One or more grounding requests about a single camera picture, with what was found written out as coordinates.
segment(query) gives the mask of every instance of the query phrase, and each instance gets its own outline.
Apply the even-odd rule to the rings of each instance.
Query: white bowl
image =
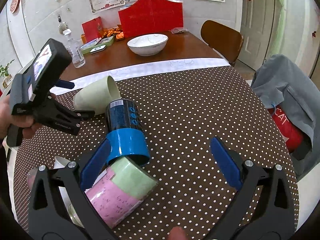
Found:
[[[168,37],[163,34],[147,34],[128,41],[127,45],[132,52],[140,56],[151,56],[163,50]]]

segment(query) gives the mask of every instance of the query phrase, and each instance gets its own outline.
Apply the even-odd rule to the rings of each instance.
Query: green curtain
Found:
[[[284,36],[284,29],[285,29],[286,17],[287,17],[287,0],[279,0],[279,2],[282,5],[282,9],[280,12],[278,28],[276,30],[276,37],[273,44],[271,44],[271,49],[268,54],[269,57],[271,57],[274,54],[280,53],[282,40]]]

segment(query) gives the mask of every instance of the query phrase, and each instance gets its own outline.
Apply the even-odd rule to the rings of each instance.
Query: brown tablecloth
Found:
[[[276,163],[287,172],[298,222],[297,181],[282,136],[263,104],[232,67],[154,74],[117,82],[123,98],[134,101],[151,155],[145,170],[159,179],[151,195],[114,228],[120,239],[165,239],[174,226],[202,239],[232,201],[231,188],[212,157],[209,144],[218,135],[226,145],[263,167]],[[58,96],[72,107],[76,91]],[[82,123],[77,137],[44,127],[19,148],[14,199],[19,223],[28,229],[32,168],[54,164],[54,156],[77,160],[105,136],[103,115]],[[242,224],[259,199],[257,188]]]

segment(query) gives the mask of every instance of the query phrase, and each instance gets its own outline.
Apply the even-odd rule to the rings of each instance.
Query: gray cloth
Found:
[[[308,147],[291,154],[297,180],[320,162],[320,92],[296,64],[273,55],[257,70],[251,85],[266,108],[280,105],[289,120],[306,136]]]

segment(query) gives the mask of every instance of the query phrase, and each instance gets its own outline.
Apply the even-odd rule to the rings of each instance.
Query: plastic bottle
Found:
[[[76,68],[82,67],[85,64],[85,58],[84,58],[82,51],[80,49],[80,47],[81,47],[80,44],[77,41],[75,41],[73,38],[71,38],[71,30],[70,29],[65,30],[63,32],[63,34],[68,39],[67,50],[72,57],[73,65]]]

